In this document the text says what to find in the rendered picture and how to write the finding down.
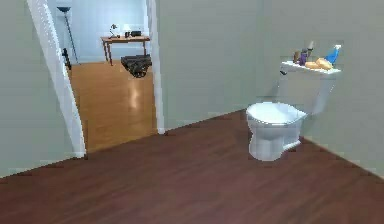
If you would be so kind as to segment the white toilet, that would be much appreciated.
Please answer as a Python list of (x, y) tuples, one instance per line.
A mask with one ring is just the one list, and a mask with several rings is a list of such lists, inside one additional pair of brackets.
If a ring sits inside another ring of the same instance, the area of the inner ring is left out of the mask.
[(300, 144), (304, 120), (320, 114), (340, 69), (311, 69), (292, 61), (280, 64), (276, 100), (247, 107), (247, 124), (252, 133), (249, 154), (261, 161), (275, 161), (283, 152)]

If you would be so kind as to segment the blue spray bottle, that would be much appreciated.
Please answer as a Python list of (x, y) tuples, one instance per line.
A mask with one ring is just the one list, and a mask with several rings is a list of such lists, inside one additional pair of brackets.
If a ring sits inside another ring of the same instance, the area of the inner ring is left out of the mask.
[(341, 49), (340, 44), (336, 44), (331, 51), (324, 57), (329, 63), (334, 64), (338, 58), (339, 52)]

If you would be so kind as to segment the brown wooden table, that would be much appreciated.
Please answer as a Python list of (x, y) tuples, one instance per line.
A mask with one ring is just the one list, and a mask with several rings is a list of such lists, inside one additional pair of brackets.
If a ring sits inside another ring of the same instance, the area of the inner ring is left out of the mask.
[(113, 65), (111, 45), (114, 43), (141, 43), (143, 45), (144, 54), (147, 54), (146, 43), (150, 41), (149, 36), (136, 36), (136, 37), (101, 37), (102, 46), (104, 50), (105, 60)]

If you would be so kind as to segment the black floor lamp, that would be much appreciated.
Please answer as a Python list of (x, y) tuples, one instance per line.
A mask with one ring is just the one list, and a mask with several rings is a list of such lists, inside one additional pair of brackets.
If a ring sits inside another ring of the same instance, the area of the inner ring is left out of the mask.
[(78, 56), (77, 56), (74, 40), (73, 40), (73, 35), (72, 35), (71, 27), (70, 27), (70, 24), (69, 24), (69, 19), (68, 19), (68, 12), (70, 11), (71, 7), (69, 7), (69, 6), (67, 6), (67, 7), (65, 7), (65, 6), (57, 6), (56, 8), (60, 12), (62, 12), (64, 14), (65, 23), (66, 23), (66, 27), (67, 27), (67, 31), (68, 31), (71, 47), (72, 47), (72, 52), (73, 52), (73, 54), (75, 56), (76, 63), (80, 64), (79, 60), (78, 60)]

